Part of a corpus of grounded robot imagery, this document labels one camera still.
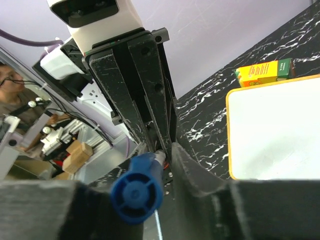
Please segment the yellow border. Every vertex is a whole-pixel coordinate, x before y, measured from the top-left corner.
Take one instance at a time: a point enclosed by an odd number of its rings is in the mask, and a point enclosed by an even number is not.
[[[320,74],[317,75],[311,75],[311,76],[304,76],[304,77],[298,77],[298,78],[293,78],[289,80],[283,80],[283,81],[275,81],[275,82],[270,82],[266,84],[261,84],[261,85],[254,85],[254,86],[248,86],[248,87],[241,87],[241,88],[235,88],[229,91],[225,97],[225,104],[226,104],[226,129],[227,129],[227,138],[228,138],[228,168],[229,168],[229,174],[232,179],[238,180],[235,178],[235,176],[232,173],[232,165],[231,165],[231,146],[230,146],[230,120],[229,120],[229,96],[238,91],[243,91],[243,90],[249,90],[249,89],[256,89],[256,88],[263,88],[263,87],[268,87],[272,85],[278,85],[278,84],[285,84],[285,83],[291,83],[291,82],[297,82],[297,81],[302,81],[302,80],[308,80],[308,79],[315,79],[315,78],[320,78]]]

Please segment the brown shirt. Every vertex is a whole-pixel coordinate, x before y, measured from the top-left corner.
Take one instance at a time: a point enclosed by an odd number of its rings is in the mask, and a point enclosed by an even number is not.
[[[21,93],[18,94],[21,102],[19,104],[9,104],[0,102],[0,115],[3,114],[9,114],[14,110],[17,110],[18,108],[28,104],[29,101],[34,101],[38,95],[35,94],[30,89],[26,88]],[[43,106],[36,106],[34,108],[30,108],[29,110],[21,113],[20,115],[17,115],[21,121],[21,124],[26,124],[29,127],[31,127],[34,122],[44,113],[45,108]],[[17,129],[17,132],[20,134],[25,134],[25,131],[22,131],[21,129]]]
[[[28,88],[26,88],[21,93],[19,93],[18,96],[21,100],[19,104],[8,104],[8,103],[0,102],[0,115],[10,114],[12,111],[17,110],[18,108],[28,104],[29,101],[34,101],[38,97],[37,94],[35,94],[33,91],[31,91]],[[21,124],[26,124],[30,128],[34,124],[34,122],[42,115],[44,111],[45,111],[45,108],[43,106],[36,106],[34,108],[30,108],[29,110],[17,115],[16,117],[20,119]],[[16,131],[24,135],[27,130],[16,129]],[[43,159],[43,154],[41,151],[42,147],[43,147],[43,143],[40,142],[35,147],[30,149],[28,152],[23,152],[19,148],[15,148],[15,149],[30,158],[42,160]]]

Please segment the white ball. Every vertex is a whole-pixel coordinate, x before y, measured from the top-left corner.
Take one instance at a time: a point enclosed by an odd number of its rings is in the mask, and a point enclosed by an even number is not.
[[[37,103],[35,101],[29,101],[28,105],[30,108],[35,108],[37,106]]]
[[[45,126],[45,127],[42,129],[42,132],[43,132],[44,134],[49,134],[49,133],[51,133],[51,128],[48,127],[48,126]]]

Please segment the white wall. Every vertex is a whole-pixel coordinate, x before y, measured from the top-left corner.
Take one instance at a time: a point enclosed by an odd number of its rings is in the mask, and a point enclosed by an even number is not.
[[[309,0],[132,0],[148,30],[166,27],[166,54],[177,97],[310,5]],[[1,0],[0,28],[17,37],[48,41],[70,35],[46,0]],[[0,45],[31,67],[42,48],[0,38]]]

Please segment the person's hand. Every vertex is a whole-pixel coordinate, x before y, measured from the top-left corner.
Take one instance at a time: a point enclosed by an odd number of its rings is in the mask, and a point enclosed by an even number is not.
[[[59,116],[57,114],[53,114],[46,124],[48,125],[56,124],[58,120],[59,120]]]

